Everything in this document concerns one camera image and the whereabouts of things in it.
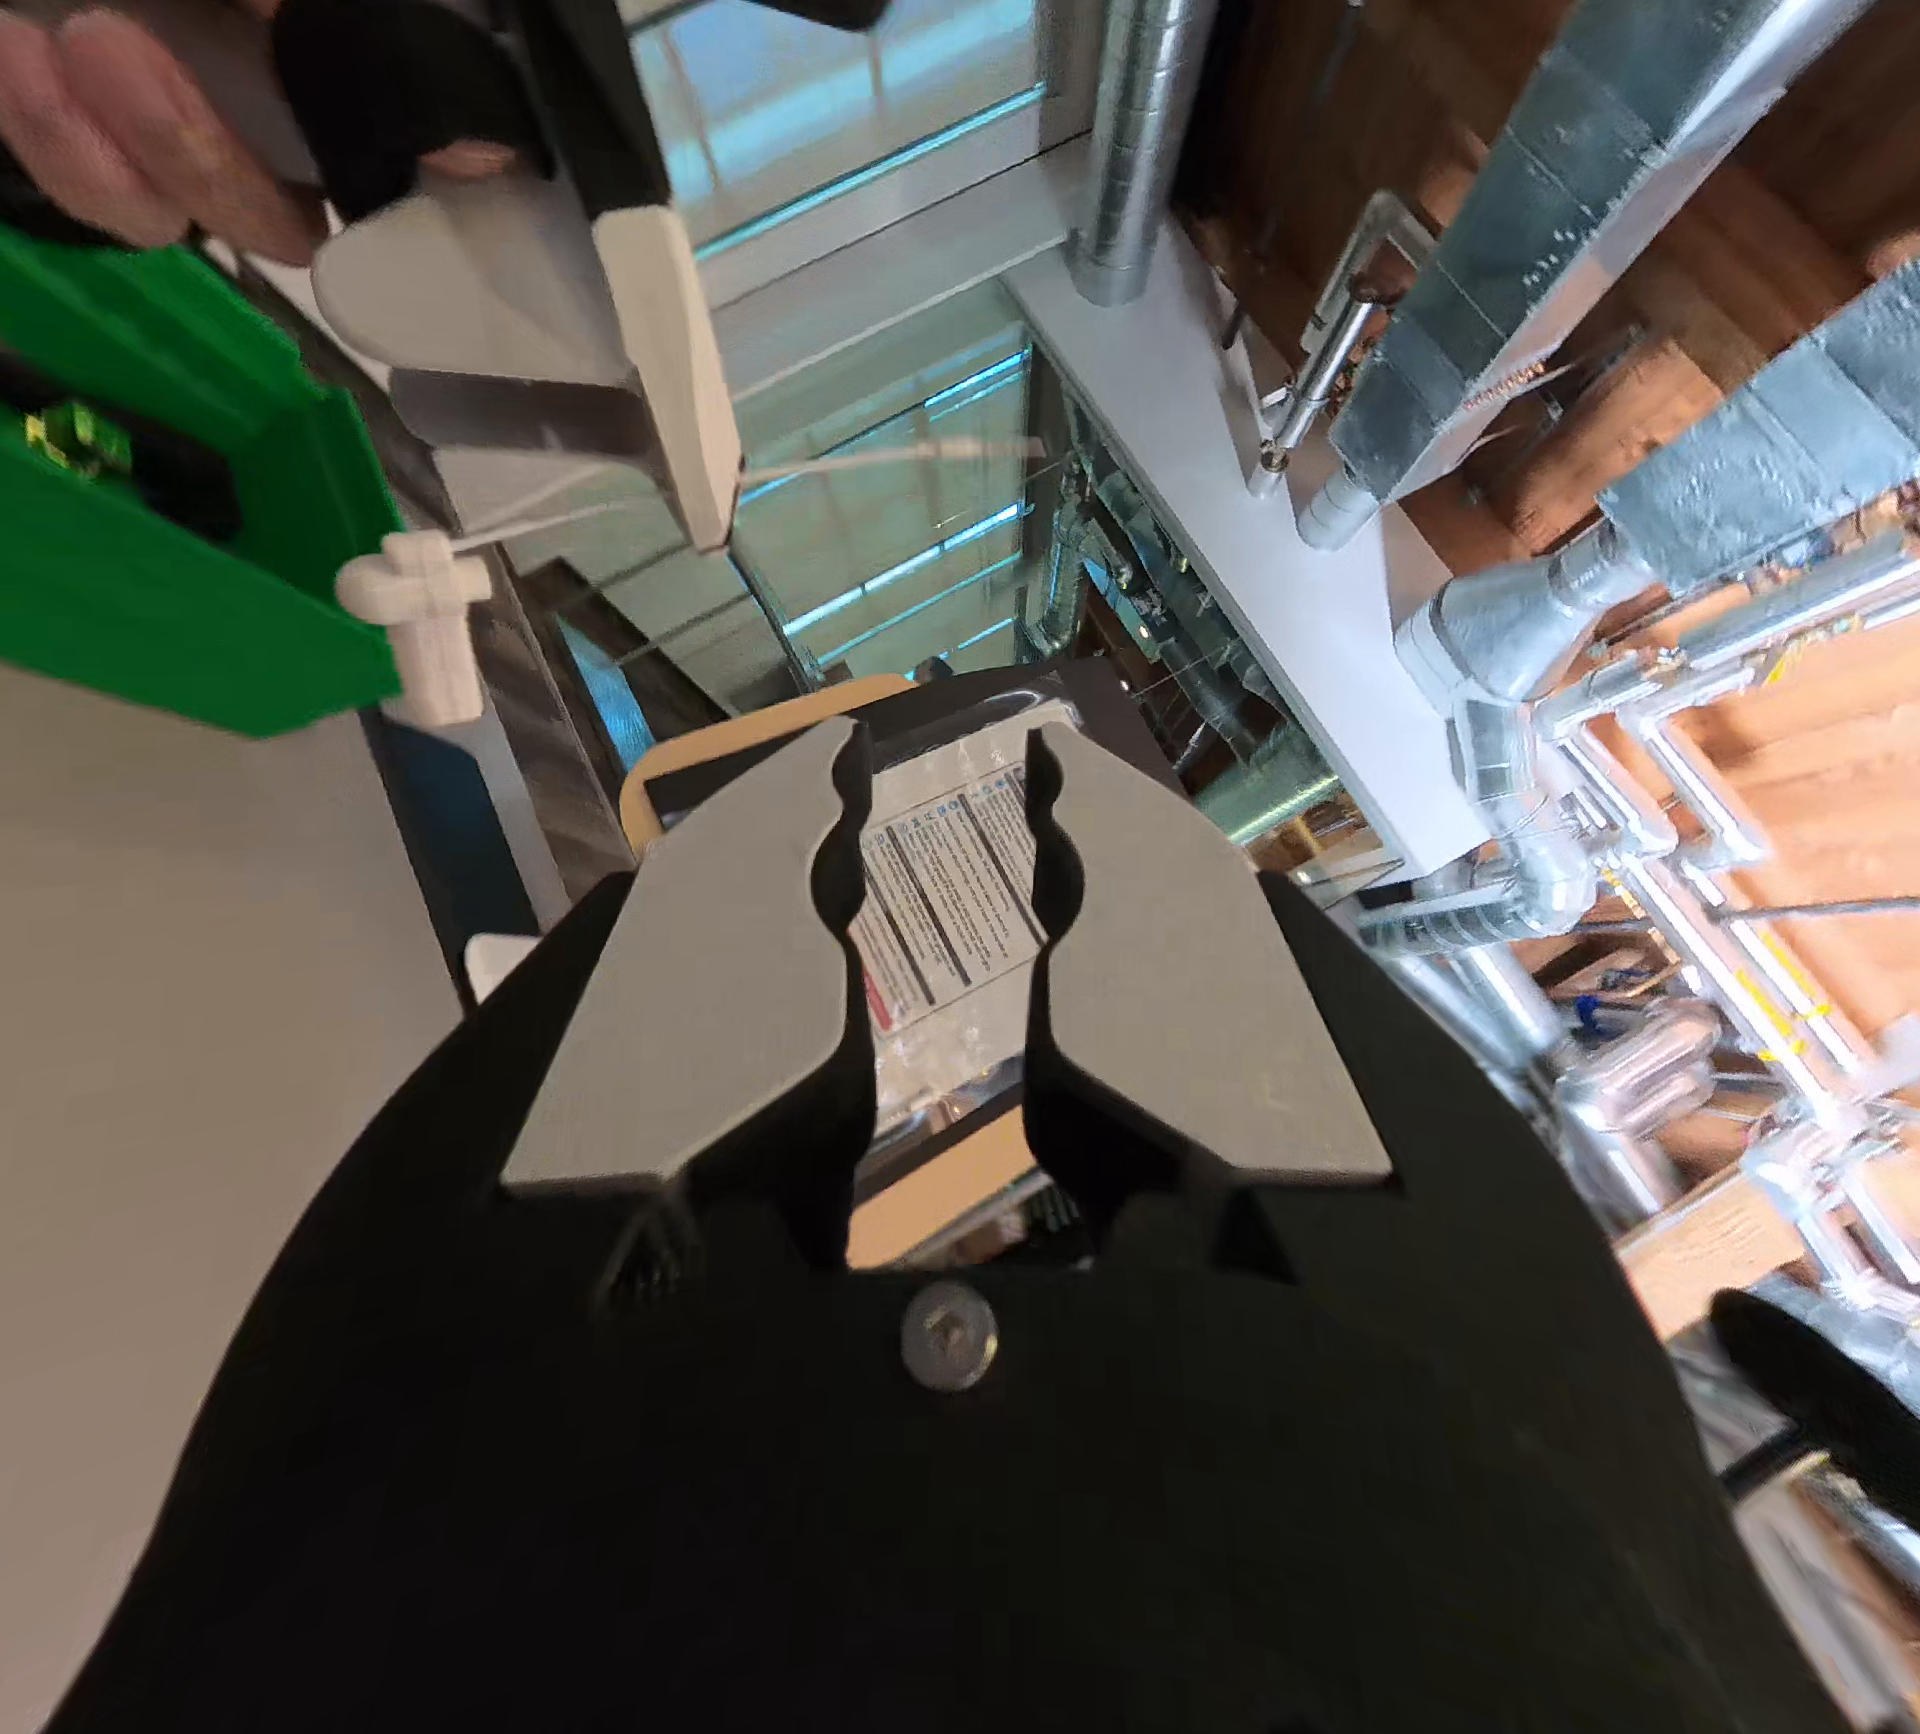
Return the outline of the silver ceiling pipes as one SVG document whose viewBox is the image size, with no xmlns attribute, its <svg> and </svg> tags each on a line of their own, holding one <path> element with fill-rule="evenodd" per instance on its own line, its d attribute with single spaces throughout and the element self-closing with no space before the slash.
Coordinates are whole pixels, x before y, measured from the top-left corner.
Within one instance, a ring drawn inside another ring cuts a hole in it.
<svg viewBox="0 0 1920 1734">
<path fill-rule="evenodd" d="M 1680 593 L 1605 518 L 1453 581 L 1397 650 L 1469 857 L 1357 934 L 1531 1072 L 1672 1337 L 1801 1269 L 1917 1299 L 1917 520 L 1899 494 Z"/>
</svg>

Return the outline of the white plastic hinge arm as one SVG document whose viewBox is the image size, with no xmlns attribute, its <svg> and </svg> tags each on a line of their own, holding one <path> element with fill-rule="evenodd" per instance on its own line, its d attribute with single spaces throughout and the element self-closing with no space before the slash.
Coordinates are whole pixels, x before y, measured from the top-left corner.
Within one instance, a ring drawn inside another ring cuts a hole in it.
<svg viewBox="0 0 1920 1734">
<path fill-rule="evenodd" d="M 429 733 L 483 721 L 488 700 L 470 611 L 491 600 L 492 576 L 477 547 L 441 531 L 389 535 L 339 571 L 335 597 L 389 640 L 399 692 L 382 700 L 384 714 Z"/>
</svg>

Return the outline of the glass window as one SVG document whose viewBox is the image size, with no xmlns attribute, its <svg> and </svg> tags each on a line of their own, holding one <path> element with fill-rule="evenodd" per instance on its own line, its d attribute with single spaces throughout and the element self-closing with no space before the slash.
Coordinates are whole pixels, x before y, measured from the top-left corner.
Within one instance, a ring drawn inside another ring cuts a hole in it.
<svg viewBox="0 0 1920 1734">
<path fill-rule="evenodd" d="M 746 0 L 633 28 L 692 257 L 708 277 L 883 191 L 1026 160 L 1070 90 L 1066 0 L 891 0 L 836 30 Z"/>
</svg>

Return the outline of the small insulated rectangular duct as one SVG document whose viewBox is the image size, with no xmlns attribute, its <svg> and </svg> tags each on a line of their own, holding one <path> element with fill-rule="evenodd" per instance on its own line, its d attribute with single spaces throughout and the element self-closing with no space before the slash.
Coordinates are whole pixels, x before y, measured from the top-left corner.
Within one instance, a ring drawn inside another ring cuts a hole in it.
<svg viewBox="0 0 1920 1734">
<path fill-rule="evenodd" d="M 1648 579 L 1690 593 L 1919 475 L 1919 262 L 1889 272 L 1597 494 Z"/>
</svg>

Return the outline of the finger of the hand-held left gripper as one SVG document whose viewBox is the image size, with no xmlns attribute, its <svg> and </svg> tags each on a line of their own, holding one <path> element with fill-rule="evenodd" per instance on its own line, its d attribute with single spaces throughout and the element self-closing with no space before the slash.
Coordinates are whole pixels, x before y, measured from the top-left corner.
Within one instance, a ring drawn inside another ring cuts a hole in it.
<svg viewBox="0 0 1920 1734">
<path fill-rule="evenodd" d="M 418 188 L 327 240 L 311 282 L 397 372 L 613 387 L 613 295 L 568 188 Z"/>
<path fill-rule="evenodd" d="M 402 422 L 438 448 L 578 458 L 652 475 L 686 541 L 722 552 L 734 531 L 743 443 L 684 223 L 672 209 L 598 215 L 624 372 L 610 385 L 397 368 Z"/>
</svg>

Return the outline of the round metal duct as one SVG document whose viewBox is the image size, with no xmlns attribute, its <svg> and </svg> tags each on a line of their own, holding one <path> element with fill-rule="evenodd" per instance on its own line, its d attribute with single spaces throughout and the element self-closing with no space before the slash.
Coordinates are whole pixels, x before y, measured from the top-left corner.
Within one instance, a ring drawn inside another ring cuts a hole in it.
<svg viewBox="0 0 1920 1734">
<path fill-rule="evenodd" d="M 1221 0 L 1108 0 L 1068 277 L 1096 308 L 1146 291 Z"/>
</svg>

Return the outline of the wood-framed board with label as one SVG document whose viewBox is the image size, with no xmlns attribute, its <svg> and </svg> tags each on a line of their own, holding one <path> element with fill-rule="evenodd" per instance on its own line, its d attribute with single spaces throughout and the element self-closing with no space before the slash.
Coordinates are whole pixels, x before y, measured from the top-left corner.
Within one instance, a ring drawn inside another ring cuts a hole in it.
<svg viewBox="0 0 1920 1734">
<path fill-rule="evenodd" d="M 877 1131 L 857 1174 L 857 1271 L 963 1262 L 972 1238 L 1014 1242 L 1047 1191 L 1023 1121 L 1028 989 L 1042 946 L 1028 827 L 1032 730 L 1070 730 L 1180 791 L 1104 659 L 909 685 L 877 674 L 794 697 L 647 750 L 618 815 L 645 859 L 679 821 L 804 730 L 850 717 L 872 750 L 852 927 L 877 1057 Z"/>
</svg>

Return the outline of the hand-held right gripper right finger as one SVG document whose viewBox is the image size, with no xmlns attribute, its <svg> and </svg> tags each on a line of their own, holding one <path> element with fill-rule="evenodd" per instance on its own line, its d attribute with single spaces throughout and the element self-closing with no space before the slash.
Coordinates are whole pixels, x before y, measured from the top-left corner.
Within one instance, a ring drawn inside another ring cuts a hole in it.
<svg viewBox="0 0 1920 1734">
<path fill-rule="evenodd" d="M 1089 734 L 1028 733 L 1040 953 L 1023 1132 L 1102 1251 L 1131 1211 L 1213 1242 L 1238 1197 L 1372 1193 L 1395 1163 L 1260 872 Z"/>
</svg>

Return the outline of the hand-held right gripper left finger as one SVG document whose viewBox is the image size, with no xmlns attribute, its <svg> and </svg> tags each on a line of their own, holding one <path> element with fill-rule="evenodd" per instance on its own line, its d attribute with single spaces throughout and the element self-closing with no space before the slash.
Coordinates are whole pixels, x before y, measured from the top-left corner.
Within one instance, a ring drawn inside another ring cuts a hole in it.
<svg viewBox="0 0 1920 1734">
<path fill-rule="evenodd" d="M 871 809 L 868 733 L 835 714 L 661 837 L 506 1155 L 506 1193 L 763 1203 L 808 1266 L 847 1266 L 879 1116 L 852 945 Z"/>
</svg>

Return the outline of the grey desk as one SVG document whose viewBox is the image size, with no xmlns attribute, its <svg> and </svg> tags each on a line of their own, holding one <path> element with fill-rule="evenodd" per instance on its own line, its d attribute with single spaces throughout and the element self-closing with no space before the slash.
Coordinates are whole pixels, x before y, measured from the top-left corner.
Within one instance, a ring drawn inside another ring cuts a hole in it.
<svg viewBox="0 0 1920 1734">
<path fill-rule="evenodd" d="M 361 719 L 4 668 L 3 1724 L 121 1603 L 254 1292 L 463 1017 Z"/>
</svg>

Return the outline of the large insulated rectangular duct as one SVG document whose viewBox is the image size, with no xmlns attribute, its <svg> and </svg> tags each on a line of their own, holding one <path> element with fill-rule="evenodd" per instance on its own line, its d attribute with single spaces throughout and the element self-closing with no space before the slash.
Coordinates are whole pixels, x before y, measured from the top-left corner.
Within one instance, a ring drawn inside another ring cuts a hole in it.
<svg viewBox="0 0 1920 1734">
<path fill-rule="evenodd" d="M 1343 549 L 1453 473 L 1549 359 L 1877 0 L 1577 0 L 1357 372 L 1300 514 Z"/>
</svg>

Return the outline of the green plastic bin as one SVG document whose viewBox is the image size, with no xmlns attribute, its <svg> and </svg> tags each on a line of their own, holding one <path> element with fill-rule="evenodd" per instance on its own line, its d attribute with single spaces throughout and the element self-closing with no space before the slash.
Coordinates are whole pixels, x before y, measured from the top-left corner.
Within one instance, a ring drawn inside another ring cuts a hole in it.
<svg viewBox="0 0 1920 1734">
<path fill-rule="evenodd" d="M 7 666 L 276 739 L 402 690 L 335 586 L 402 531 L 354 398 L 187 248 L 3 243 Z"/>
</svg>

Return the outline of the black rounded object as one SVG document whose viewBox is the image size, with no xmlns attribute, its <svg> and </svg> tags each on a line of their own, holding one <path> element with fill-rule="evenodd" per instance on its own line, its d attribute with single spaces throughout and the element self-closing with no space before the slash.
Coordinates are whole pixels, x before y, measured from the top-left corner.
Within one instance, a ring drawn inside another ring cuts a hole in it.
<svg viewBox="0 0 1920 1734">
<path fill-rule="evenodd" d="M 1826 1464 L 1919 1526 L 1917 1339 L 1904 1321 L 1768 1285 L 1717 1292 L 1709 1325 L 1732 1370 L 1784 1423 L 1721 1469 L 1728 1502 Z"/>
</svg>

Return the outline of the white cable tie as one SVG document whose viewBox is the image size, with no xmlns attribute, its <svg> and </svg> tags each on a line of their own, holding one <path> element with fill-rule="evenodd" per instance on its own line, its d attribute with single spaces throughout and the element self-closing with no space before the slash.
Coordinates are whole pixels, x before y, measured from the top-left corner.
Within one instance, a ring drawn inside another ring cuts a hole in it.
<svg viewBox="0 0 1920 1734">
<path fill-rule="evenodd" d="M 979 437 L 949 437 L 941 441 L 930 441 L 906 448 L 886 448 L 886 450 L 860 450 L 849 454 L 825 454 L 810 461 L 770 464 L 754 469 L 745 475 L 743 488 L 737 496 L 737 504 L 766 494 L 792 481 L 808 478 L 826 478 L 841 475 L 857 475 L 862 471 L 879 471 L 892 467 L 941 467 L 941 464 L 975 464 L 991 461 L 1021 461 L 1021 463 L 1038 463 L 1045 457 L 1045 441 L 1040 437 L 1021 437 L 1021 438 L 1002 438 L 1002 441 L 983 441 Z M 618 500 L 596 500 L 568 509 L 565 513 L 547 514 L 547 517 L 522 517 L 509 522 L 494 522 L 492 526 L 467 532 L 463 536 L 451 539 L 449 547 L 454 554 L 470 554 L 483 549 L 504 547 L 521 539 L 533 539 L 543 532 L 551 532 L 568 525 L 589 522 L 603 517 L 620 517 L 637 510 L 641 502 L 637 499 L 618 499 Z"/>
</svg>

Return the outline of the white ceiling beam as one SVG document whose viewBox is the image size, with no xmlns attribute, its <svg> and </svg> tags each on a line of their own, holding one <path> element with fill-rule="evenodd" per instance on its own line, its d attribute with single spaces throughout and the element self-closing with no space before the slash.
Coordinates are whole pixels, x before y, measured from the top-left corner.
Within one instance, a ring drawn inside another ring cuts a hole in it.
<svg viewBox="0 0 1920 1734">
<path fill-rule="evenodd" d="M 1333 476 L 1325 437 L 1270 491 L 1252 488 L 1256 383 L 1282 365 L 1259 330 L 1221 351 L 1231 299 L 1189 238 L 1160 238 L 1146 291 L 1127 306 L 1087 301 L 1065 248 L 1002 282 L 1404 877 L 1478 848 L 1487 831 L 1455 775 L 1446 723 L 1395 645 L 1450 571 L 1398 507 L 1349 547 L 1304 541 L 1297 510 Z"/>
</svg>

